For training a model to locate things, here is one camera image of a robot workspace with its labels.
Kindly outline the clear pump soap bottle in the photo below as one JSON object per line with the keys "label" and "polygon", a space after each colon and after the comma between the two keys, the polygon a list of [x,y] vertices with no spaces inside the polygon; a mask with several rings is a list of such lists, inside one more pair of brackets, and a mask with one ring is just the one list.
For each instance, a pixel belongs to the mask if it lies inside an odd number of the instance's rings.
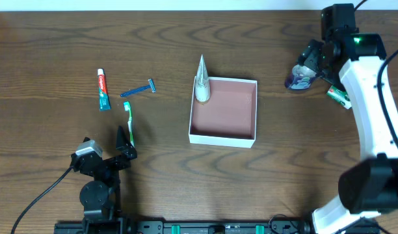
{"label": "clear pump soap bottle", "polygon": [[285,80],[285,87],[290,90],[308,89],[317,77],[317,73],[307,66],[296,64],[290,76]]}

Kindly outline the white squeeze tube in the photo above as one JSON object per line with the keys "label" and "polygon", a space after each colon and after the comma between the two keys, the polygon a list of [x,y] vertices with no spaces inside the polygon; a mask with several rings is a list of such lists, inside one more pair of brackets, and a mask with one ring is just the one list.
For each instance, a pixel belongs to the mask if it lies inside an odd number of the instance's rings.
{"label": "white squeeze tube", "polygon": [[211,96],[209,76],[203,55],[201,55],[198,70],[194,79],[194,96],[200,103],[208,102]]}

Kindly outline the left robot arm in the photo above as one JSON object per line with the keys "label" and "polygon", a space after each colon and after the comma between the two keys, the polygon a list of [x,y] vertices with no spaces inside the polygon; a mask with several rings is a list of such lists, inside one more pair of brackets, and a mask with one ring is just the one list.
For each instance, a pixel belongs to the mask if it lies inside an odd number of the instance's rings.
{"label": "left robot arm", "polygon": [[84,219],[88,222],[110,221],[120,212],[119,171],[129,168],[131,160],[137,158],[137,151],[122,126],[117,130],[116,149],[119,155],[103,159],[100,145],[86,137],[71,154],[73,171],[93,178],[79,194]]}

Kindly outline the green soap bar package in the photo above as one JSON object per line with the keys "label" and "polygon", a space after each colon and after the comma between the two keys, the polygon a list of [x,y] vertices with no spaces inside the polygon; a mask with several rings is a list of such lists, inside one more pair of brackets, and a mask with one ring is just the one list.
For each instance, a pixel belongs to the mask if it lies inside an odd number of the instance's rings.
{"label": "green soap bar package", "polygon": [[331,86],[326,94],[346,109],[350,109],[352,107],[349,96],[345,91],[341,91],[335,86]]}

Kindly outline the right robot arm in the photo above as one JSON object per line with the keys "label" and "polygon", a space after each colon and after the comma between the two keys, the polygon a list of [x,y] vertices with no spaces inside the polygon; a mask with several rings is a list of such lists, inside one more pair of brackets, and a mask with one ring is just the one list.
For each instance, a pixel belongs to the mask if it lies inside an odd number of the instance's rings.
{"label": "right robot arm", "polygon": [[367,233],[372,221],[398,210],[398,112],[378,34],[337,32],[314,45],[315,67],[347,92],[358,136],[360,162],[343,173],[338,195],[299,224],[300,233]]}

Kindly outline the red and teal toothpaste tube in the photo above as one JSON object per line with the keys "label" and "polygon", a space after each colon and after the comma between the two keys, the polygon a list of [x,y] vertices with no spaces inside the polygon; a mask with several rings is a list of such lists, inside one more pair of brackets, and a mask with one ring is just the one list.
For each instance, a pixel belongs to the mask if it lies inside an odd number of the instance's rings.
{"label": "red and teal toothpaste tube", "polygon": [[111,109],[109,95],[106,85],[106,77],[103,68],[98,68],[98,89],[99,89],[99,110],[107,111]]}

